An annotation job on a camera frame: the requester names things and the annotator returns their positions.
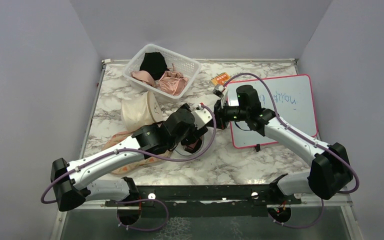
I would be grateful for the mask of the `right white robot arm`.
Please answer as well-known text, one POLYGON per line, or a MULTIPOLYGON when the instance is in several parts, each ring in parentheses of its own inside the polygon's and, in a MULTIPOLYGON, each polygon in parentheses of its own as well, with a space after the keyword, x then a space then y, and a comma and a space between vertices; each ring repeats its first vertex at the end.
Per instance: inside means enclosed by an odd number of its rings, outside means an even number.
POLYGON ((275 110, 261 106, 258 92, 251 85, 236 89, 237 106, 228 105, 224 86, 218 84, 212 92, 220 98, 214 105, 217 128, 225 129, 229 122, 245 122, 250 131, 282 144, 310 166, 308 172, 284 174, 273 180, 268 190, 272 202, 280 204, 294 194, 315 194, 329 200, 354 179, 343 145, 318 141, 294 129, 275 110))

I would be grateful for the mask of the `dusty pink black-trimmed bra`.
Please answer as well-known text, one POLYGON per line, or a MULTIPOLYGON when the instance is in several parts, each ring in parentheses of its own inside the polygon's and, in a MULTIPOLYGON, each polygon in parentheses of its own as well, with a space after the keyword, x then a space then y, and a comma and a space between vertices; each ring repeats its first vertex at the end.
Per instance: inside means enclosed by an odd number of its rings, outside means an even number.
POLYGON ((184 145, 183 150, 187 153, 195 154, 201 149, 202 145, 203 145, 203 140, 202 140, 202 138, 199 138, 194 143, 191 143, 189 145, 184 145))

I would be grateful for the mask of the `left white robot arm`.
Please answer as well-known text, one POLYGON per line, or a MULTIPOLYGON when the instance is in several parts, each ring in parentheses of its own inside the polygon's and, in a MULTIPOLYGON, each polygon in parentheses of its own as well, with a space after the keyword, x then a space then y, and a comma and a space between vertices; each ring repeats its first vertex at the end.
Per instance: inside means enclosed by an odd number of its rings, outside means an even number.
POLYGON ((217 125, 209 107, 201 103, 197 109, 190 110, 184 104, 167 120, 144 125, 122 142, 91 157, 72 161, 56 159, 51 165, 50 185, 40 201, 56 203, 61 212, 73 210, 97 195, 90 185, 100 177, 149 157, 161 157, 181 141, 202 133, 208 123, 217 125))

